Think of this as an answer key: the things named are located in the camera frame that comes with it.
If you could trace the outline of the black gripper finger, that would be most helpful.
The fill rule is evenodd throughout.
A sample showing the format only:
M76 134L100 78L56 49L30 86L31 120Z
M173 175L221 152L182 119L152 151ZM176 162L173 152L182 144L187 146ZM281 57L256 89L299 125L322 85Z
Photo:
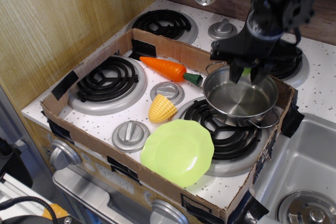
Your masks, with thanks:
M255 68L252 68L250 72L251 83L255 85L262 82L267 76L269 76L273 66L273 62L261 61Z
M244 72L244 68L244 61L241 58L233 59L230 63L230 80L234 83L237 83Z

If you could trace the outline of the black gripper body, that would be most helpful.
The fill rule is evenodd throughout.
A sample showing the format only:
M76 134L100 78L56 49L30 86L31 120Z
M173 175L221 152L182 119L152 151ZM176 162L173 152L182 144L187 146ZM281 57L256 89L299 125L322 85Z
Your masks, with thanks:
M263 34L245 24L237 35L212 42L210 58L252 68L263 63L294 63L303 52L282 36L282 32Z

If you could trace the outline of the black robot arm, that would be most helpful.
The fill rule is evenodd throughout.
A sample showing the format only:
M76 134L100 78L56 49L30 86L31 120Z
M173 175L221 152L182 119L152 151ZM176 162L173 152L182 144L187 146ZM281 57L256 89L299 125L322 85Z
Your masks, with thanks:
M299 27L314 15L314 0L251 0L243 29L235 36L212 43L211 59L229 64L234 83L250 70L260 83L274 66L292 66L302 57Z

